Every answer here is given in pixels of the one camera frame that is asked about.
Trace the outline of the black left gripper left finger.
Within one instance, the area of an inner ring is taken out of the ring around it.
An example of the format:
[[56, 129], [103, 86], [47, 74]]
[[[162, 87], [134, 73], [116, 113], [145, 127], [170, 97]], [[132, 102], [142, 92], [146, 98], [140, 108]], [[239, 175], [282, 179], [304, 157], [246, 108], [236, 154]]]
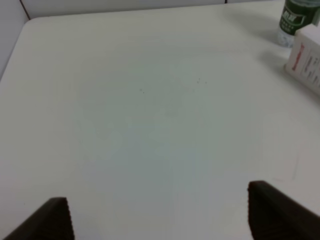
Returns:
[[6, 240], [74, 240], [66, 197], [53, 197], [5, 237]]

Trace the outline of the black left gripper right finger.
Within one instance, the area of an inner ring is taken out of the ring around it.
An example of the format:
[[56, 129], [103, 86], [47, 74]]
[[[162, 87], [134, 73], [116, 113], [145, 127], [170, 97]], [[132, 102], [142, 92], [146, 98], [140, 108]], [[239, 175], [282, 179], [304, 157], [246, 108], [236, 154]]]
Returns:
[[248, 184], [248, 225], [254, 240], [318, 240], [320, 217], [266, 181]]

